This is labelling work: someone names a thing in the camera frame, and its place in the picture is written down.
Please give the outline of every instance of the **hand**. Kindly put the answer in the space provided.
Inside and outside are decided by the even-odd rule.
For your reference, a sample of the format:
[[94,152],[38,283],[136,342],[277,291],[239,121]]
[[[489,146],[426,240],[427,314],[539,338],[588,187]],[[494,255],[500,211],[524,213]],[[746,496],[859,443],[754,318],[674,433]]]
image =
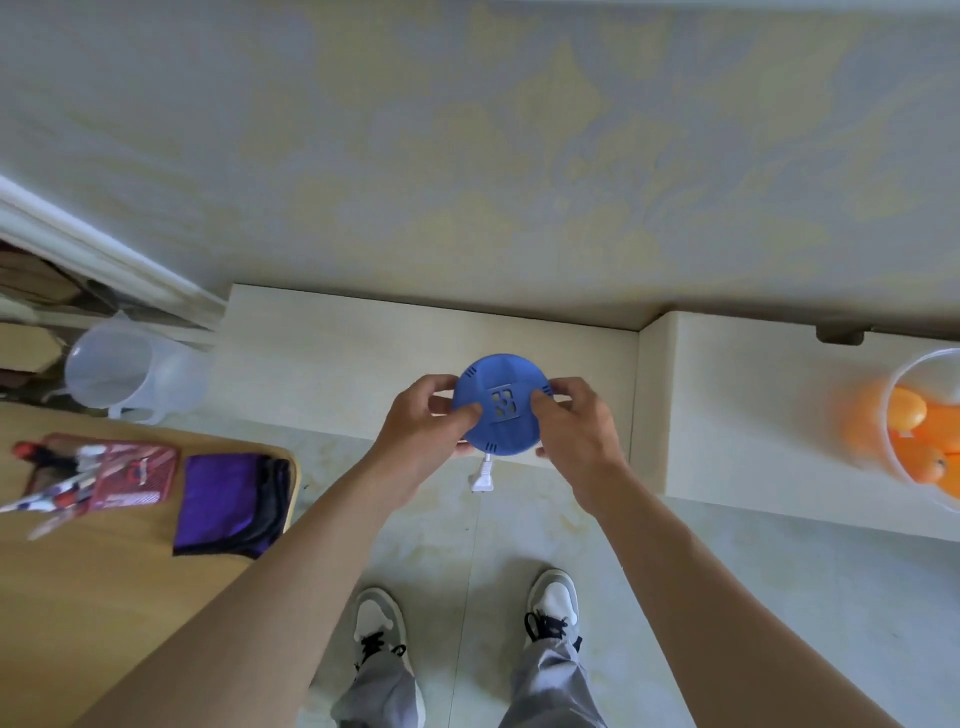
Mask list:
[[596,512],[594,484],[609,468],[627,469],[613,414],[590,385],[578,376],[550,379],[554,393],[570,401],[555,402],[539,389],[530,407],[540,421],[539,457],[548,458],[573,488],[580,507]]
[[451,455],[474,452],[462,440],[480,421],[483,407],[475,402],[451,411],[450,399],[436,394],[453,389],[456,383],[454,375],[425,375],[400,392],[373,447],[360,461],[363,468],[377,471],[389,483],[395,509],[406,505]]

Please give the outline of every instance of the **blue round device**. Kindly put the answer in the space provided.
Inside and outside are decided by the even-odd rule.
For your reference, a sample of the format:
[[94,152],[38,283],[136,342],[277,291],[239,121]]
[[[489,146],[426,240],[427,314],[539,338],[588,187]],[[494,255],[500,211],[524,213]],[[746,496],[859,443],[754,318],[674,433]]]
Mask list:
[[516,455],[540,441],[540,423],[530,410],[535,389],[553,396],[537,365],[522,356],[495,353],[467,367],[453,388],[453,406],[483,405],[480,422],[465,435],[478,450]]

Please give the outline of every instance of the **forearm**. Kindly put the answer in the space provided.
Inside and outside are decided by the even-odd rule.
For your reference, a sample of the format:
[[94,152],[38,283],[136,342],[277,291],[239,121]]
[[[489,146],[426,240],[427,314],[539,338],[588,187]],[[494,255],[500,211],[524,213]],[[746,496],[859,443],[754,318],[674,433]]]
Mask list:
[[761,605],[626,468],[595,515],[700,728],[897,726]]
[[361,463],[332,485],[78,725],[292,725],[389,516],[382,477]]

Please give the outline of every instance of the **shoelace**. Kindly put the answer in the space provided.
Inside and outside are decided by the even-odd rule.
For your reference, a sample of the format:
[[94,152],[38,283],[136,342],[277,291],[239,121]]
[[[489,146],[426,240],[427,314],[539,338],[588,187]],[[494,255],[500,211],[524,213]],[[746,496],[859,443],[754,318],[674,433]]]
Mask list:
[[[530,618],[533,618],[533,626],[530,624]],[[527,612],[523,616],[523,626],[527,629],[527,634],[533,642],[537,640],[562,640],[566,637],[566,628],[569,626],[564,619],[554,619],[543,612]],[[573,648],[580,651],[580,645],[584,638],[578,637],[573,643]]]
[[[380,632],[371,632],[366,637],[360,639],[360,646],[363,647],[363,660],[360,661],[360,665],[363,665],[367,662],[373,655],[383,649],[386,643],[383,642],[383,631]],[[406,644],[398,644],[392,650],[397,657],[403,657],[407,653]],[[360,669],[360,665],[354,665],[357,669]]]

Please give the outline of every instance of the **floor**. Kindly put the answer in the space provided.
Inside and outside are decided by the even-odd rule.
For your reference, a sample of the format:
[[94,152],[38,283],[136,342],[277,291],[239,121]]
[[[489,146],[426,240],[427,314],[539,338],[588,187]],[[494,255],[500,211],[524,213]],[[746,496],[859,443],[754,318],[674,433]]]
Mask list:
[[[291,450],[301,514],[368,441],[193,414],[166,426]],[[583,657],[613,726],[692,726],[677,685],[596,522],[548,470],[500,464],[471,494],[476,460],[444,465],[394,514],[358,589],[380,585],[406,618],[427,726],[493,728],[523,644],[527,589],[548,565],[580,597]],[[960,544],[670,500],[764,604],[905,726],[960,725]],[[353,677],[345,610],[298,726],[332,725]]]

